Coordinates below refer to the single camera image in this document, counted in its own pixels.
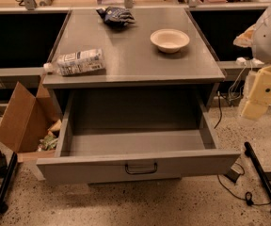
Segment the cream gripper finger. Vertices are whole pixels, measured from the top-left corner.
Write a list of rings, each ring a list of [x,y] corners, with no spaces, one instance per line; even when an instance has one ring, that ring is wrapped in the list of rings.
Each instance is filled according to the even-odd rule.
[[[253,42],[252,35],[253,35],[254,30],[255,30],[255,24],[253,24],[252,26],[247,28],[242,34],[237,36],[234,39],[233,44],[235,46],[243,47],[243,48],[251,47],[252,42]]]
[[[267,110],[267,105],[253,104],[248,100],[240,102],[240,116],[251,121],[257,121]]]

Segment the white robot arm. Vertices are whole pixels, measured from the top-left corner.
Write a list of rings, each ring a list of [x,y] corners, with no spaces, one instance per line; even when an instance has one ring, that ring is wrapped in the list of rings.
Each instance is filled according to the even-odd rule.
[[[256,73],[248,74],[239,111],[241,118],[257,121],[271,105],[271,5],[233,44],[250,47],[253,57],[264,63]]]

